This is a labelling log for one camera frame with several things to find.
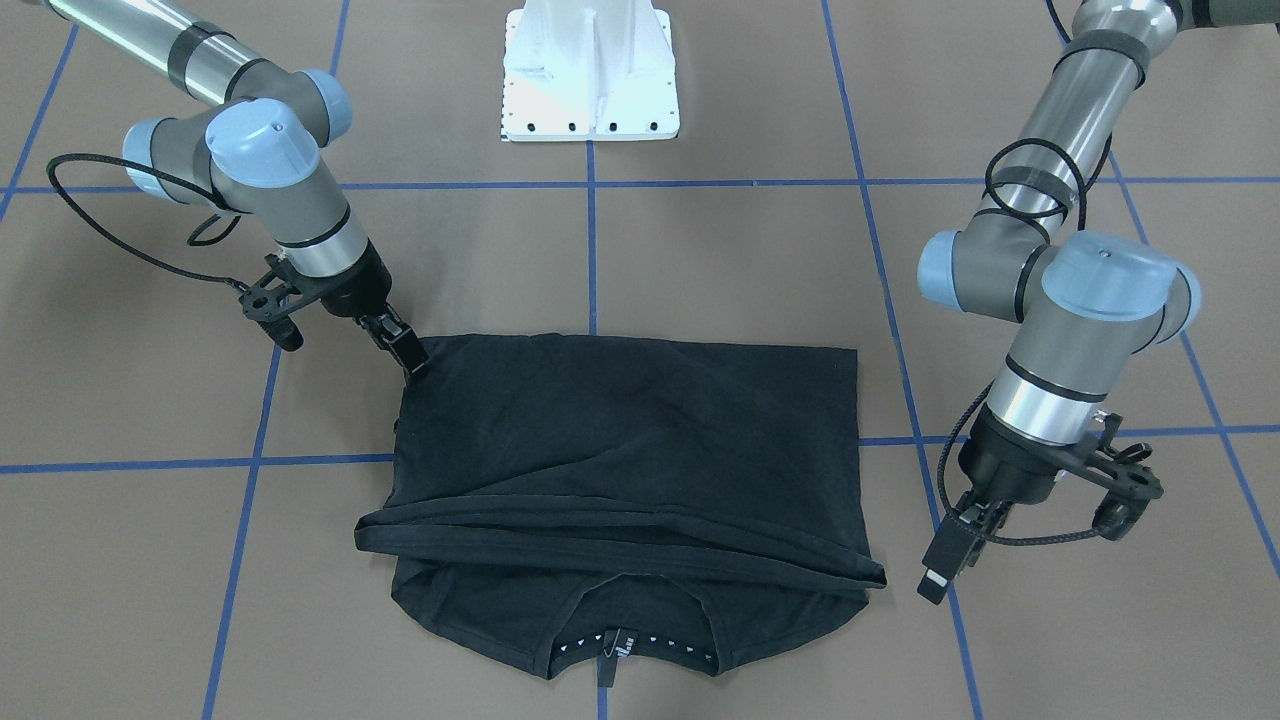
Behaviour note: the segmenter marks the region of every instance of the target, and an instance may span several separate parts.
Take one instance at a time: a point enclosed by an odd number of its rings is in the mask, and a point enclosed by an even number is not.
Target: blue joint cap
[[[238,102],[205,128],[214,163],[250,187],[289,187],[320,165],[320,146],[288,105],[259,99]]]
[[[129,132],[124,133],[124,147],[120,155],[125,160],[133,163],[140,163],[148,168],[154,168],[155,163],[151,160],[151,137],[155,136],[156,126],[168,120],[169,118],[151,118],[136,123]],[[160,200],[168,200],[169,202],[177,202],[169,193],[165,192],[164,186],[155,176],[148,176],[147,173],[141,173],[133,168],[125,168],[124,172],[129,174],[129,179],[133,184],[138,186],[142,192],[152,197],[159,197]]]
[[[1070,313],[1124,323],[1158,313],[1178,270],[1178,261],[1155,247],[1085,231],[1068,238],[1041,286]]]
[[[956,297],[956,281],[951,273],[951,255],[955,252],[956,231],[940,232],[929,238],[920,252],[920,264],[915,268],[915,284],[920,288],[920,295],[945,307],[959,310],[960,299]]]
[[[1183,331],[1190,327],[1190,324],[1196,322],[1196,316],[1199,315],[1201,306],[1204,304],[1204,293],[1203,291],[1201,291],[1199,278],[1196,277],[1196,273],[1193,273],[1192,269],[1188,268],[1187,265],[1179,263],[1178,274],[1183,275],[1187,279],[1187,288],[1190,291],[1190,306],[1187,309],[1187,319],[1183,320],[1183,324],[1181,327],[1178,328],[1178,332],[1160,341],[1161,343],[1174,340],[1175,337],[1180,336]]]
[[[311,78],[311,82],[315,83],[316,90],[320,91],[320,97],[324,99],[324,109],[329,113],[329,137],[325,140],[325,146],[328,146],[334,140],[347,135],[347,131],[351,129],[351,120],[355,115],[355,109],[351,106],[351,97],[347,96],[347,91],[338,82],[338,78],[324,70],[311,68],[302,70],[302,74]]]

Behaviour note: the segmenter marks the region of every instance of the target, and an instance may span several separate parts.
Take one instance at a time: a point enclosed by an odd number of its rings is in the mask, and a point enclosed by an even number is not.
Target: robotic arm
[[[316,300],[352,318],[406,375],[425,372],[413,329],[388,304],[392,278],[320,147],[344,133],[351,101],[321,70],[287,73],[234,37],[166,0],[44,0],[168,76],[211,106],[193,118],[142,120],[124,159],[161,170],[219,199],[219,213],[255,214],[278,243],[270,270],[241,295],[244,315],[283,350],[302,336],[289,315]],[[148,195],[207,204],[205,195],[129,169]]]
[[[1130,355],[1171,340],[1194,319],[1196,275],[1152,247],[1083,232],[1083,220],[1061,247],[1050,238],[1076,202],[1083,217],[1088,183],[1080,168],[1103,158],[1125,102],[1179,31],[1276,22],[1280,0],[1087,0],[1020,140],[988,165],[969,225],[925,246],[916,274],[925,297],[1021,323],[959,455],[973,488],[946,507],[924,556],[918,591],[932,602],[942,601],[988,541],[1116,541],[1161,496],[1160,480],[1140,464],[1149,446],[1112,448],[1121,419],[1100,407]],[[1101,439],[1087,433],[1093,420],[1105,424]],[[945,462],[946,454],[938,468],[946,502]],[[1089,530],[995,536],[1014,505],[1044,501],[1061,473],[1107,489]]]

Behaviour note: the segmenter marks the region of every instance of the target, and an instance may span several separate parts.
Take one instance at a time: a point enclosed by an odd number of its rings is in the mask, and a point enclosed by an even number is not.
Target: grid line
[[[271,400],[275,396],[275,378],[279,369],[280,347],[274,346],[271,348],[271,365],[266,373],[266,389],[262,391],[262,414],[257,423],[257,436],[253,438],[253,457],[250,460],[248,478],[244,480],[244,500],[241,502],[239,521],[236,525],[236,543],[232,547],[232,562],[227,571],[227,591],[218,618],[218,637],[214,641],[214,657],[209,665],[209,685],[205,688],[201,720],[212,720],[214,706],[218,702],[218,685],[223,676],[227,638],[230,634],[232,612],[236,610],[236,591],[239,588],[239,571],[244,561],[244,544],[248,539],[248,520],[253,512],[253,498],[257,496],[257,474],[262,466],[260,460],[262,447],[266,445],[266,425],[271,419]]]
[[[1138,213],[1138,205],[1133,200],[1133,193],[1129,192],[1129,184],[1125,182],[1124,173],[1120,170],[1120,164],[1116,161],[1115,152],[1111,152],[1111,169],[1116,174],[1116,179],[1120,182],[1120,192],[1124,195],[1125,205],[1129,206],[1129,215],[1133,218],[1134,229],[1138,231],[1138,240],[1143,245],[1151,245],[1147,237],[1147,228],[1142,222],[1142,215]],[[1276,552],[1275,541],[1271,537],[1271,530],[1267,528],[1266,520],[1262,518],[1262,511],[1258,509],[1257,498],[1253,496],[1253,487],[1249,484],[1249,478],[1244,473],[1244,468],[1240,465],[1240,459],[1235,454],[1235,445],[1231,443],[1231,436],[1226,432],[1226,425],[1222,421],[1222,415],[1219,413],[1217,401],[1213,400],[1213,393],[1210,391],[1208,379],[1204,377],[1204,370],[1201,368],[1199,359],[1196,356],[1196,348],[1192,346],[1188,331],[1184,329],[1180,333],[1183,348],[1187,351],[1187,359],[1192,364],[1192,372],[1196,374],[1196,383],[1199,386],[1201,395],[1204,397],[1204,405],[1208,407],[1210,416],[1213,419],[1213,428],[1216,430],[1219,439],[1222,442],[1222,450],[1226,452],[1226,459],[1231,464],[1231,471],[1235,474],[1235,482],[1240,487],[1240,495],[1244,496],[1244,503],[1249,509],[1249,515],[1253,516],[1253,524],[1258,530],[1258,536],[1262,539],[1262,547],[1266,550],[1267,557],[1271,560],[1271,569],[1275,571],[1276,578],[1280,578],[1280,553]]]
[[[836,72],[836,83],[840,87],[840,101],[845,111],[845,124],[849,129],[849,146],[854,155],[854,169],[856,170],[859,178],[865,178],[867,176],[863,169],[861,150],[858,143],[858,127],[854,123],[852,105],[849,101],[849,91],[845,83],[845,70],[840,60],[840,49],[836,42],[835,26],[831,20],[831,5],[827,0],[822,0],[822,14],[823,20],[827,24],[827,42],[831,45],[831,60]],[[920,418],[916,413],[915,396],[911,392],[911,375],[906,365],[902,337],[899,333],[897,315],[893,310],[893,292],[890,287],[888,273],[884,269],[884,256],[881,251],[879,233],[876,227],[876,213],[872,208],[870,188],[865,182],[859,184],[859,193],[863,199],[863,211],[867,217],[867,231],[870,236],[872,251],[876,255],[876,272],[879,274],[881,290],[884,295],[884,311],[888,316],[890,334],[893,338],[893,348],[897,354],[899,372],[902,374],[902,393],[906,400],[908,416],[911,420],[911,439],[915,446],[916,459],[920,462],[920,479],[924,483],[924,496],[928,501],[929,516],[933,520],[933,527],[937,528],[941,524],[941,519],[938,516],[937,502],[933,497],[928,460],[924,454],[924,442],[922,441],[920,433]],[[947,593],[947,601],[951,607],[951,623],[955,628],[956,646],[960,651],[961,665],[964,666],[965,684],[969,689],[969,705],[973,710],[973,717],[974,720],[983,720],[982,697],[978,691],[978,678],[973,666],[973,657],[969,653],[969,639],[965,633],[964,612],[960,609],[960,600],[954,588],[950,593]]]
[[[40,126],[45,122],[45,113],[49,111],[49,104],[54,100],[54,92],[58,91],[58,83],[63,79],[63,72],[67,70],[67,61],[72,56],[72,49],[76,47],[76,36],[79,33],[79,26],[72,26],[72,29],[67,33],[67,44],[63,45],[63,54],[58,58],[58,65],[54,68],[52,77],[49,78],[49,87],[45,90],[45,96],[40,100],[40,108],[36,109],[36,118],[31,122],[31,131],[27,132],[27,141],[22,145],[22,152],[18,155],[18,164],[13,168],[13,176],[9,178],[9,184],[5,186],[4,195],[0,196],[0,222],[4,222],[5,214],[9,211],[9,202],[13,201],[14,195],[17,195],[18,178],[22,177],[22,172],[27,168],[27,160],[31,158],[31,150],[36,146],[36,136],[40,133]]]
[[[588,334],[599,332],[598,274],[595,268],[595,142],[586,141],[586,297]]]
[[[595,659],[595,675],[600,675],[600,666],[604,665],[603,657]],[[595,720],[609,720],[609,688],[595,688]]]
[[[1229,436],[1258,436],[1280,434],[1280,425],[1216,425],[1185,427],[1185,428],[1121,428],[1116,437],[1143,438],[1143,437],[1196,437],[1216,436],[1225,432]],[[946,436],[920,436],[920,442],[925,446],[942,445]],[[859,447],[882,447],[915,445],[914,436],[882,436],[859,438]],[[262,466],[297,466],[297,465],[353,465],[361,462],[390,462],[394,456],[390,452],[356,452],[340,455],[275,455],[253,457],[172,457],[157,460],[87,460],[77,462],[14,462],[0,465],[0,475],[52,475],[64,473],[119,473],[127,470],[191,470],[209,468],[248,468],[255,461]]]
[[[1117,178],[1098,178],[1100,184],[1120,184]],[[1275,184],[1280,176],[1204,176],[1167,177],[1146,176],[1124,179],[1128,184]],[[582,190],[593,181],[388,181],[344,182],[347,191],[375,190]],[[859,187],[859,186],[982,186],[983,178],[704,178],[704,179],[648,179],[648,181],[594,181],[599,190],[658,188],[658,187]],[[68,186],[73,193],[142,192],[128,184]],[[49,186],[14,186],[4,192],[10,195],[52,195]]]

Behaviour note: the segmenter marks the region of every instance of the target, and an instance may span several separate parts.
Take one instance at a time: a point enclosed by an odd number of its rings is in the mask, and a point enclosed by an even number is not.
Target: brown floor
[[[681,135],[594,149],[498,141],[515,5],[188,3],[285,68],[337,67],[357,119],[326,160],[419,332],[860,350],[890,588],[799,651],[718,679],[627,661],[608,696],[586,665],[547,683],[425,633],[388,598],[392,562],[351,542],[390,483],[389,360],[312,310],[275,361],[225,288],[74,218],[49,158],[200,105],[0,0],[0,717],[1280,717],[1274,28],[1180,36],[1089,199],[1092,229],[1206,288],[1189,342],[1134,359],[1108,401],[1156,446],[1166,497],[1117,544],[988,550],[948,609],[914,592],[923,462],[1015,328],[920,299],[915,260],[968,220],[1048,79],[1043,5],[667,0]],[[114,168],[67,176],[104,186],[82,200],[146,249],[262,270],[253,220],[189,251],[200,213]],[[1064,483],[1009,532],[1083,527],[1097,500]]]

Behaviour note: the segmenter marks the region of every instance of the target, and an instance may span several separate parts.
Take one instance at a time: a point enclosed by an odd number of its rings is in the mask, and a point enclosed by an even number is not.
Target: cable
[[[1066,35],[1066,28],[1062,27],[1062,18],[1057,17],[1057,8],[1053,6],[1053,0],[1044,0],[1044,6],[1048,8],[1048,17],[1053,20],[1053,27],[1057,28],[1057,36],[1062,38],[1062,45],[1071,42],[1071,36]]]
[[[1059,14],[1057,14],[1057,6],[1053,5],[1053,0],[1044,0],[1044,8],[1048,9],[1048,17],[1050,17],[1051,20],[1053,20],[1053,28],[1057,29],[1057,36],[1059,36],[1059,38],[1062,40],[1062,45],[1070,45],[1071,44],[1071,36],[1068,35],[1066,27],[1062,24],[1062,18],[1059,17]],[[1082,204],[1082,206],[1084,204],[1084,200],[1083,200],[1084,193],[1088,192],[1089,188],[1093,187],[1094,182],[1098,181],[1098,176],[1102,174],[1102,167],[1107,164],[1107,155],[1111,154],[1111,138],[1112,138],[1112,136],[1107,135],[1107,142],[1106,142],[1106,145],[1102,146],[1102,154],[1098,155],[1098,164],[1094,165],[1093,174],[1089,176],[1089,182],[1084,183],[1084,188],[1080,191],[1080,199],[1082,199],[1080,204]],[[1082,229],[1082,231],[1084,229],[1084,222],[1083,220],[1080,220],[1079,229]]]
[[[961,530],[969,533],[970,536],[978,539],[992,542],[996,544],[1007,544],[1014,547],[1061,544],[1065,542],[1075,542],[1098,537],[1098,532],[1091,528],[1088,530],[1080,530],[1078,533],[1064,533],[1060,536],[1041,536],[1034,538],[1006,538],[974,528],[969,523],[961,520],[960,514],[956,512],[955,507],[951,507],[951,500],[947,497],[947,486],[945,480],[947,457],[951,455],[951,446],[955,445],[956,437],[960,436],[960,430],[965,427],[965,424],[969,423],[969,418],[973,416],[978,406],[982,405],[982,401],[987,400],[987,393],[989,392],[991,392],[991,384],[987,384],[987,387],[982,388],[982,392],[978,393],[978,397],[969,405],[968,409],[965,409],[965,411],[960,415],[960,419],[956,420],[956,424],[954,428],[951,428],[951,434],[947,436],[946,442],[942,443],[942,456],[938,459],[937,486],[938,486],[938,497],[942,500],[942,509],[946,511],[947,518],[950,518],[951,521],[954,521],[956,527],[959,527]]]
[[[221,215],[215,214],[210,215],[209,219],[205,220],[204,223],[196,225],[196,229],[191,231],[191,234],[187,236],[187,245],[189,245],[191,247],[209,247],[210,245],[218,245],[219,242],[227,240],[227,236],[232,234],[232,231],[234,231],[236,225],[239,224],[241,215],[236,215],[234,218],[232,218],[230,224],[227,225],[227,229],[219,233],[218,237],[210,240],[200,240],[200,236],[204,234],[205,231],[214,227],[214,224],[216,224],[218,220],[221,219],[223,219]]]
[[[1071,208],[1069,205],[1059,201],[1057,208],[1050,208],[1048,210],[1042,210],[1039,213],[1027,213],[1024,210],[1014,208],[1009,202],[1005,202],[1005,200],[1000,197],[1000,193],[996,192],[996,183],[992,179],[992,176],[996,172],[996,165],[1000,164],[1000,161],[1005,158],[1005,155],[1009,155],[1010,152],[1018,150],[1019,147],[1027,147],[1028,145],[1034,145],[1037,147],[1044,147],[1046,150],[1051,150],[1055,155],[1061,158],[1064,163],[1066,163],[1066,169],[1071,173],[1071,179],[1075,181],[1075,187],[1078,188],[1076,195],[1080,199],[1076,229],[1083,231],[1085,218],[1088,217],[1088,200],[1085,195],[1088,193],[1091,186],[1089,183],[1084,182],[1084,174],[1080,172],[1080,167],[1075,164],[1075,160],[1071,159],[1071,154],[1068,152],[1066,150],[1062,150],[1056,143],[1044,140],[1043,137],[1024,137],[1019,141],[1004,146],[1000,150],[1000,152],[996,152],[991,158],[991,163],[987,163],[987,172],[983,173],[983,182],[986,184],[986,191],[987,195],[991,197],[991,201],[995,202],[997,206],[1000,206],[1001,210],[1023,220],[1038,220],[1041,218],[1050,218],[1057,214],[1061,214],[1062,218],[1066,218],[1066,214],[1071,211]],[[1101,164],[1098,165],[1096,172],[1097,173],[1102,172]]]
[[[58,196],[61,197],[63,201],[67,202],[67,205],[69,205],[70,209],[77,215],[79,215],[79,218],[82,220],[84,220],[88,224],[88,227],[91,227],[95,231],[97,231],[99,234],[101,234],[102,237],[105,237],[106,240],[109,240],[113,245],[115,245],[120,250],[124,250],[129,255],[133,255],[134,258],[137,258],[140,260],[150,263],[151,265],[155,265],[156,268],[160,268],[161,270],[168,270],[168,272],[170,272],[170,273],[173,273],[175,275],[182,275],[184,278],[189,278],[189,279],[193,279],[193,281],[221,283],[221,284],[225,284],[225,286],[229,286],[229,287],[234,288],[239,293],[248,292],[250,286],[247,283],[242,282],[242,281],[238,281],[238,279],[232,278],[232,277],[225,277],[225,275],[206,275],[206,274],[202,274],[202,273],[193,273],[191,270],[184,270],[182,268],[170,265],[169,263],[165,263],[164,260],[160,260],[157,258],[152,258],[151,255],[147,255],[146,252],[138,250],[137,247],[133,247],[132,245],[124,242],[119,237],[111,234],[110,231],[108,231],[101,224],[99,224],[97,220],[95,220],[92,217],[90,217],[90,214],[83,208],[81,208],[78,202],[76,202],[72,199],[70,193],[67,192],[67,188],[63,187],[63,183],[58,179],[58,168],[65,165],[67,163],[101,163],[104,165],[118,165],[118,167],[122,167],[122,168],[129,168],[129,169],[133,169],[133,170],[147,173],[148,176],[152,176],[155,178],[163,179],[165,182],[177,184],[178,187],[182,187],[184,190],[189,190],[191,192],[195,192],[196,195],[198,195],[198,196],[209,200],[210,202],[212,202],[214,206],[218,208],[219,210],[230,210],[230,208],[228,208],[225,205],[225,202],[223,202],[223,199],[220,196],[218,196],[216,193],[209,192],[207,190],[205,190],[205,188],[202,188],[202,187],[200,187],[197,184],[189,183],[189,182],[187,182],[187,181],[184,181],[182,178],[170,176],[169,173],[165,173],[163,170],[157,170],[155,168],[151,168],[151,167],[147,167],[147,165],[142,165],[142,164],[134,163],[132,160],[125,160],[123,158],[113,158],[110,155],[99,155],[99,154],[95,154],[95,152],[69,152],[67,155],[59,155],[59,156],[54,158],[52,160],[49,161],[47,165],[45,165],[45,173],[49,176],[49,184],[51,184],[54,187],[54,192],[56,192]],[[204,232],[205,229],[207,229],[211,225],[212,225],[212,222],[210,222],[210,220],[206,220],[205,223],[202,223],[201,227],[196,228],[196,232],[192,233],[191,237],[187,238],[187,243],[188,245],[195,245],[195,246],[212,245],[214,242],[220,241],[223,237],[227,237],[227,234],[230,233],[230,231],[236,228],[236,222],[232,222],[230,227],[228,227],[227,231],[221,236],[219,236],[219,237],[216,237],[216,238],[214,238],[211,241],[200,241],[200,240],[197,240],[198,236],[200,236],[200,233]]]

